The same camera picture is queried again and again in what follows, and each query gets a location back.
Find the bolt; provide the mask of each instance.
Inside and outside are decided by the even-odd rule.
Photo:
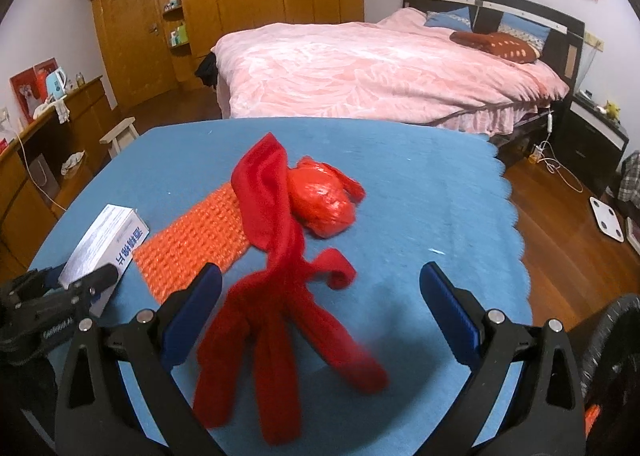
[[[502,313],[500,310],[489,310],[487,316],[489,317],[489,320],[494,324],[502,324],[505,319],[504,313]]]
[[[551,319],[549,321],[549,327],[556,333],[562,331],[562,323],[558,319]]]
[[[146,324],[148,322],[151,322],[154,318],[154,313],[151,310],[141,310],[138,312],[138,314],[136,315],[136,320],[140,323],[140,324]]]
[[[93,325],[94,325],[94,322],[91,319],[89,318],[82,319],[80,321],[80,324],[78,324],[78,329],[80,331],[89,331],[91,329],[91,326]]]

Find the nightstand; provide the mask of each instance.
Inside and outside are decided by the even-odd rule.
[[[552,138],[558,161],[598,198],[615,174],[628,142],[622,125],[601,115],[580,95],[572,98]]]

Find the black headboard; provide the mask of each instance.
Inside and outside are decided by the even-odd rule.
[[[527,0],[404,0],[405,8],[411,7],[421,12],[451,11],[465,6],[470,8],[475,33],[498,31],[505,12],[551,28],[540,60],[567,83],[570,93],[574,92],[582,55],[584,22]]]

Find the light blue kettle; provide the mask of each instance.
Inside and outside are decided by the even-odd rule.
[[[58,68],[47,76],[47,96],[53,95],[56,100],[65,96],[66,73],[62,68]]]

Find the pink bedspread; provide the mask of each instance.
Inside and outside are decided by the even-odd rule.
[[[418,10],[378,24],[271,24],[224,36],[212,51],[231,118],[324,116],[428,123],[508,134],[568,92],[542,61],[514,64],[424,27]]]

